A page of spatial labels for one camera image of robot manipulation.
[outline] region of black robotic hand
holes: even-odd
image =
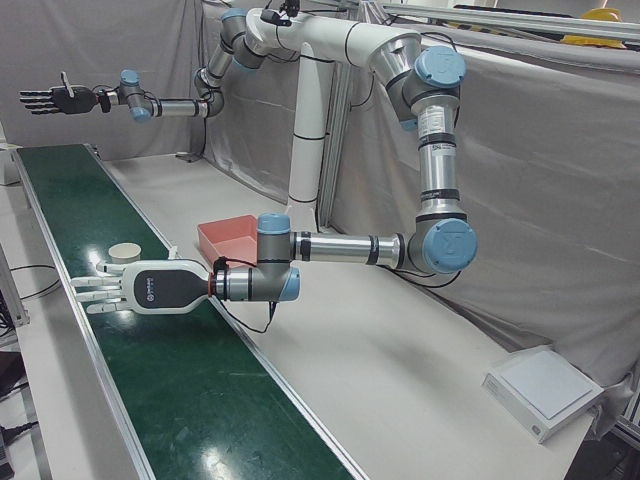
[[[63,85],[60,87],[20,92],[20,101],[34,115],[87,113],[98,104],[98,96],[90,89],[82,85],[69,85],[64,72],[61,78]]]

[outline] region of robotic hand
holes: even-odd
[[[62,86],[51,87],[49,90],[26,90],[20,92],[20,101],[33,115],[47,115],[51,113],[65,113],[74,115],[87,113],[99,101],[98,96],[89,88],[82,85],[69,85],[67,74],[60,74]]]
[[[87,307],[89,314],[118,310],[143,315],[188,313],[213,296],[211,275],[194,260],[98,263],[96,270],[111,275],[71,279],[76,288],[115,287],[76,293],[79,302],[100,302]]]

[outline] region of white table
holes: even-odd
[[[198,223],[283,209],[205,162],[107,165],[183,257],[201,258]],[[0,211],[20,225],[0,241],[16,262],[41,260],[35,219],[10,196],[2,193]],[[589,416],[537,445],[482,390],[506,352],[471,323],[377,268],[296,266],[300,299],[281,303],[268,334],[252,338],[370,478],[564,478]],[[64,294],[41,303],[19,340],[54,478],[133,478]],[[267,319],[265,305],[230,309],[257,326]]]

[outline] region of white robotic hand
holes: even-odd
[[[100,302],[88,314],[133,310],[143,315],[181,314],[211,296],[210,274],[194,260],[141,260],[124,265],[98,263],[110,276],[76,277],[73,287],[116,287],[76,292],[79,302]]]

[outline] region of logo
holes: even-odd
[[[153,277],[147,277],[147,301],[153,302],[156,296],[153,294]]]

